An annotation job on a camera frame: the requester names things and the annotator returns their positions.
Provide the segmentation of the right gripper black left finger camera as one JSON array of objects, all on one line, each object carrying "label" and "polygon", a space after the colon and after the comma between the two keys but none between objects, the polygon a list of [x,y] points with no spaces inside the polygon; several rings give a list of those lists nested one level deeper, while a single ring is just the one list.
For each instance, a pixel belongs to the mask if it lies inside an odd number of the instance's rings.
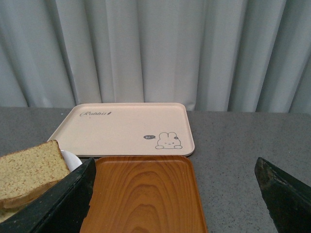
[{"label": "right gripper black left finger camera", "polygon": [[2,233],[78,233],[89,211],[96,166],[89,158],[24,209],[0,224]]}]

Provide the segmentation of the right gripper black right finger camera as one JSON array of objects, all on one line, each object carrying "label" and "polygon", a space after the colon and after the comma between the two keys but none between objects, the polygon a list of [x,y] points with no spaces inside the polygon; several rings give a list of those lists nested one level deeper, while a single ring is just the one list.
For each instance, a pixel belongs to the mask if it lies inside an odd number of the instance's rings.
[{"label": "right gripper black right finger camera", "polygon": [[255,176],[270,217],[279,233],[311,231],[311,188],[259,157]]}]

